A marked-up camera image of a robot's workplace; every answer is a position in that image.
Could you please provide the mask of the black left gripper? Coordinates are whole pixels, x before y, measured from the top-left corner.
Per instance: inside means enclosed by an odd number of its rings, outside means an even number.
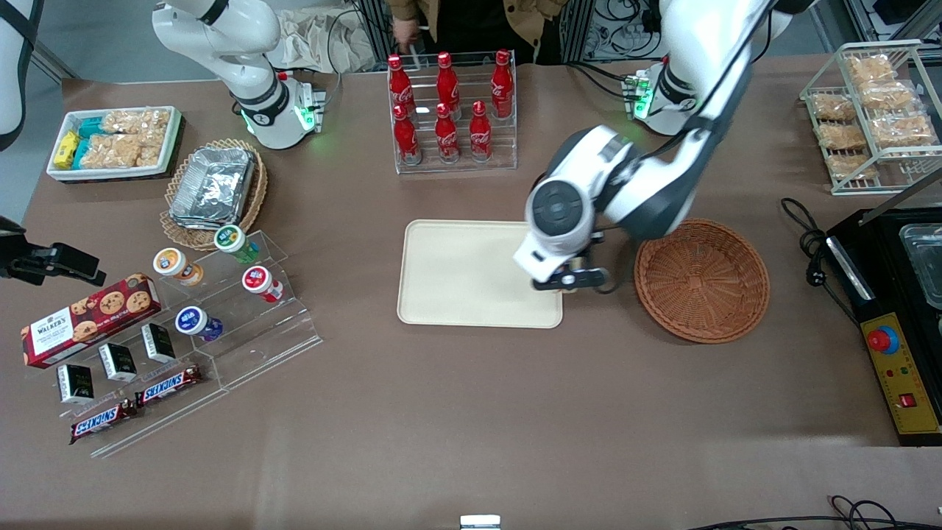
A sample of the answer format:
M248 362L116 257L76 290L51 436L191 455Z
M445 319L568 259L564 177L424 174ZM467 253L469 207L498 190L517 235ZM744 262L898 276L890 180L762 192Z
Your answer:
M586 288L584 279L585 254L578 254L556 268L548 280L532 280L531 286L538 292L575 292Z

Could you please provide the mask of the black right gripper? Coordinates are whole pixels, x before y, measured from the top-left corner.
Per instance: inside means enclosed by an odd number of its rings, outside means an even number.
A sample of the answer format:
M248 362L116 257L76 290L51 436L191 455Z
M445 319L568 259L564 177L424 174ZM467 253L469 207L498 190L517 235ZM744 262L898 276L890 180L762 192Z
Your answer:
M67 244L53 245L53 275L103 286L107 274L100 259ZM26 229L7 217L1 218L1 276L31 285L43 285L51 275L48 247L30 244Z

